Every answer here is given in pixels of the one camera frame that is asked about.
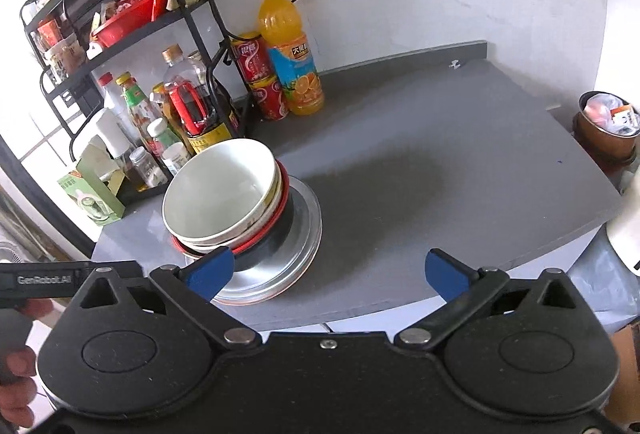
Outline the person's left hand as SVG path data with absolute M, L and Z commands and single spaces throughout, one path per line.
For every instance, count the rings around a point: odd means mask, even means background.
M 19 310 L 1 310 L 1 417 L 12 428 L 31 428 L 30 405 L 37 396 L 37 355 L 27 345 L 32 321 L 47 317 L 53 304 L 47 298 L 28 299 Z

